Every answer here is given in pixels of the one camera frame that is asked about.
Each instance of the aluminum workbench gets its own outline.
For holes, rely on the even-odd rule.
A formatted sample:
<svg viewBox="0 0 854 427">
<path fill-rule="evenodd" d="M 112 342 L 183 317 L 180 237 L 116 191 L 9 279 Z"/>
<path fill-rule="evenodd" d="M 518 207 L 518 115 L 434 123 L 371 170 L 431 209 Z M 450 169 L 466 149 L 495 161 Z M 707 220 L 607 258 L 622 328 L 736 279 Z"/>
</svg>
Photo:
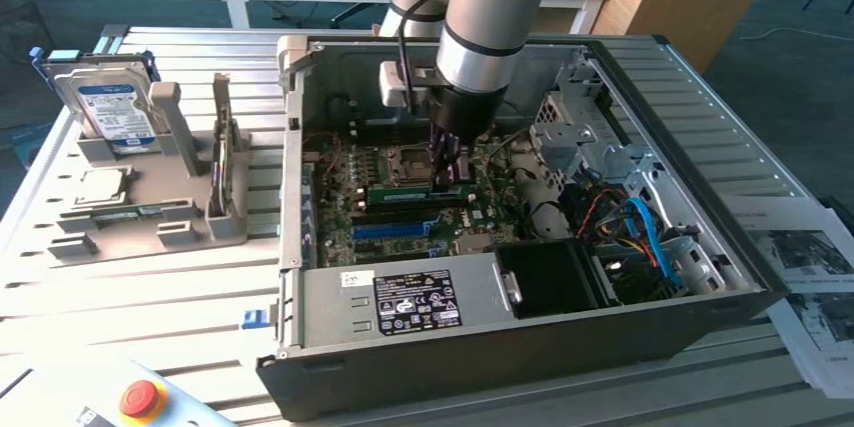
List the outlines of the aluminum workbench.
<svg viewBox="0 0 854 427">
<path fill-rule="evenodd" d="M 99 51 L 147 48 L 155 53 L 163 80 L 181 84 L 180 107 L 193 131 L 208 130 L 213 122 L 212 74 L 231 74 L 233 113 L 252 135 L 251 240 L 239 247 L 172 254 L 168 261 L 132 259 L 44 272 L 3 266 L 0 379 L 3 372 L 27 366 L 24 353 L 61 355 L 75 345 L 95 345 L 139 361 L 239 425 L 288 425 L 253 370 L 239 361 L 245 342 L 272 338 L 272 332 L 247 336 L 237 330 L 244 309 L 263 308 L 277 294 L 285 116 L 275 54 L 285 33 L 132 28 L 123 37 L 101 38 Z M 719 193 L 808 195 L 667 44 L 651 37 L 599 39 Z M 72 124 L 64 110 L 0 224 L 0 249 L 23 213 L 43 200 L 44 179 L 67 160 Z M 810 389 L 760 316 L 711 333 L 668 361 L 309 425 L 372 422 L 854 426 L 854 402 L 829 400 Z"/>
</svg>

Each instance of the green circuit board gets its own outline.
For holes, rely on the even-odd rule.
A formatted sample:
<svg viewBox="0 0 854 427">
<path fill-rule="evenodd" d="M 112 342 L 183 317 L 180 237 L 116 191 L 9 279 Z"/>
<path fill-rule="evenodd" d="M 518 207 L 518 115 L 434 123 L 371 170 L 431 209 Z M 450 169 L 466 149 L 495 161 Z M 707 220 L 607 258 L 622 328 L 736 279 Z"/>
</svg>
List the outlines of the green circuit board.
<svg viewBox="0 0 854 427">
<path fill-rule="evenodd" d="M 442 257 L 450 255 L 454 242 L 460 236 L 471 234 L 487 234 L 492 243 L 512 242 L 516 239 L 514 225 L 515 219 L 510 218 L 502 208 L 498 195 L 512 198 L 516 195 L 515 182 L 506 178 L 494 179 L 495 192 L 490 186 L 486 175 L 486 156 L 498 145 L 500 139 L 494 138 L 488 142 L 476 144 L 471 155 L 471 167 L 475 171 L 476 182 L 466 185 L 464 203 L 460 206 L 432 210 L 436 218 L 430 236 L 385 238 L 375 240 L 353 240 L 352 217 L 361 214 L 364 204 L 359 206 L 360 199 L 367 199 L 371 190 L 391 191 L 395 188 L 406 188 L 419 191 L 418 185 L 390 186 L 391 173 L 383 159 L 390 150 L 400 149 L 390 147 L 357 147 L 355 144 L 340 140 L 340 143 L 323 142 L 317 148 L 319 168 L 315 189 L 317 201 L 317 262 L 319 267 L 339 267 L 356 264 L 388 262 L 394 260 L 410 260 L 424 257 Z M 379 159 L 376 171 L 367 177 L 364 169 L 364 154 L 371 159 Z M 492 164 L 502 166 L 506 162 L 504 153 L 496 154 Z M 337 159 L 332 168 L 328 162 Z M 353 171 L 361 175 L 353 180 Z"/>
</svg>

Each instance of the emergency stop button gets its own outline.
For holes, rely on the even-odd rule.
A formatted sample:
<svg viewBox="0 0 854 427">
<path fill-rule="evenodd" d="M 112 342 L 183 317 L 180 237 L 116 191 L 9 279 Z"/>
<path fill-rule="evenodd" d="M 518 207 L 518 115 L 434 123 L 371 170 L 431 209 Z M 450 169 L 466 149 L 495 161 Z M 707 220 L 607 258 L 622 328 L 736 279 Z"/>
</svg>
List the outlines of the emergency stop button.
<svg viewBox="0 0 854 427">
<path fill-rule="evenodd" d="M 157 387 L 147 380 L 137 380 L 124 390 L 119 410 L 128 417 L 145 417 L 157 407 Z"/>
</svg>

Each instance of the robotic arm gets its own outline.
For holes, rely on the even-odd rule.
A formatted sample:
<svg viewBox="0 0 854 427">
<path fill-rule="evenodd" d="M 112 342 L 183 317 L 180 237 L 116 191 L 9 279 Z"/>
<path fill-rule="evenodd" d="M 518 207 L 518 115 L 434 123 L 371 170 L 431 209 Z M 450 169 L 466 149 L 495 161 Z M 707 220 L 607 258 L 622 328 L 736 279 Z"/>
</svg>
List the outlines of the robotic arm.
<svg viewBox="0 0 854 427">
<path fill-rule="evenodd" d="M 391 0 L 381 35 L 398 33 L 402 17 L 418 1 Z M 408 68 L 411 87 L 432 121 L 430 143 L 438 174 L 448 168 L 454 171 L 454 163 L 492 123 L 539 4 L 540 0 L 430 0 L 407 19 L 407 36 L 435 36 L 440 29 L 435 69 L 385 63 L 380 70 L 383 99 L 388 106 L 406 104 L 406 96 L 394 93 L 406 89 L 399 69 Z M 456 175 L 459 172 L 450 172 L 451 183 L 459 180 Z"/>
</svg>

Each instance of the motherboard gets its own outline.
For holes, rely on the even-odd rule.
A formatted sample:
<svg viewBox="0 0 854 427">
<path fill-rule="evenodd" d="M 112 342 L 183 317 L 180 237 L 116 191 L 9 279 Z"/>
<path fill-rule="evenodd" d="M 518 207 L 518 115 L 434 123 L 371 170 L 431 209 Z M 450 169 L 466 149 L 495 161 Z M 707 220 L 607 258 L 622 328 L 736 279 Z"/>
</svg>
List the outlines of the motherboard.
<svg viewBox="0 0 854 427">
<path fill-rule="evenodd" d="M 499 136 L 471 152 L 470 181 L 444 190 L 431 185 L 426 143 L 364 146 L 308 134 L 303 162 L 315 164 L 317 267 L 474 254 L 520 238 L 524 209 Z"/>
</svg>

